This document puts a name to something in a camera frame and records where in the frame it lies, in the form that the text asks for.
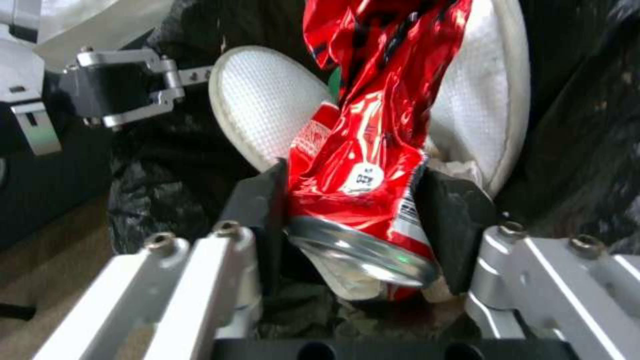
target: black trash bag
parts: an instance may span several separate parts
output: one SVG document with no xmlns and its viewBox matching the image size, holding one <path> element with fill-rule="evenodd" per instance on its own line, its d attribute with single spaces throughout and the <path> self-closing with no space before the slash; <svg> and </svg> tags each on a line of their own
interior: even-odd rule
<svg viewBox="0 0 640 360">
<path fill-rule="evenodd" d="M 177 0 L 147 45 L 180 68 L 211 65 L 235 46 L 264 45 L 322 75 L 303 43 L 304 5 Z M 188 240 L 207 234 L 235 183 L 256 174 L 219 129 L 206 85 L 188 90 L 173 113 L 124 127 L 112 153 L 109 231 L 121 254 L 137 252 L 158 231 Z"/>
<path fill-rule="evenodd" d="M 640 1 L 522 0 L 532 108 L 497 207 L 534 236 L 640 254 Z"/>
</svg>

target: bolt head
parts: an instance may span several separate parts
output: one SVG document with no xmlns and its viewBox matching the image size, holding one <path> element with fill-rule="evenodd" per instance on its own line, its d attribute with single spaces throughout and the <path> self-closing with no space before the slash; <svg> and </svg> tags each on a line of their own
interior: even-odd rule
<svg viewBox="0 0 640 360">
<path fill-rule="evenodd" d="M 154 254 L 167 257 L 175 252 L 175 234 L 156 233 L 145 239 L 145 248 Z"/>
<path fill-rule="evenodd" d="M 220 237 L 236 240 L 240 235 L 240 224 L 231 220 L 221 221 L 213 227 L 213 231 Z"/>
<path fill-rule="evenodd" d="M 515 221 L 505 221 L 498 226 L 498 233 L 510 240 L 519 240 L 526 236 L 524 226 Z"/>
<path fill-rule="evenodd" d="M 569 249 L 583 259 L 593 260 L 606 251 L 606 246 L 594 236 L 581 234 L 569 239 Z"/>
</svg>

